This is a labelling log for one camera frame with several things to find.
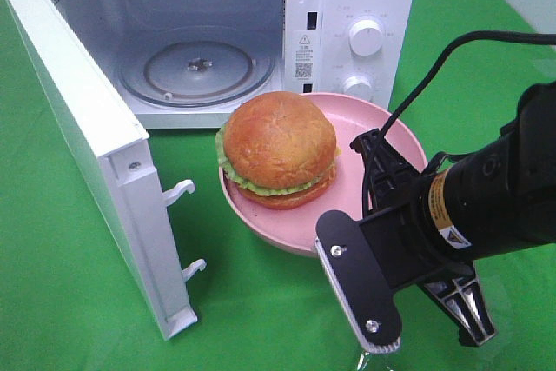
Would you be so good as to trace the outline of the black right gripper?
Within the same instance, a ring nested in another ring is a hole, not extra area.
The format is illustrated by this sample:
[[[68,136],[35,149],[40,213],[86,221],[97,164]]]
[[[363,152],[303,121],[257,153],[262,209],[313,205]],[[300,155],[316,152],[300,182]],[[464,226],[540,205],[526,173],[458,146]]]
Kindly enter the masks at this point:
[[[472,172],[452,166],[420,173],[380,131],[358,135],[350,148],[363,161],[361,224],[381,274],[393,291],[414,283],[458,326],[462,346],[496,335],[472,263],[468,237]]]

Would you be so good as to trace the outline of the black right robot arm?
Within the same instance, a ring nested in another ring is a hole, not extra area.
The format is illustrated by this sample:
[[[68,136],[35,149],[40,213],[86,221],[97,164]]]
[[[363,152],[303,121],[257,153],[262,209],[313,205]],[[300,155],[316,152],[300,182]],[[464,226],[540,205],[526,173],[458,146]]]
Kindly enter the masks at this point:
[[[555,86],[536,84],[486,147],[417,170],[377,130],[355,138],[372,208],[358,224],[387,296],[426,290],[479,346],[494,334],[474,261],[555,240]]]

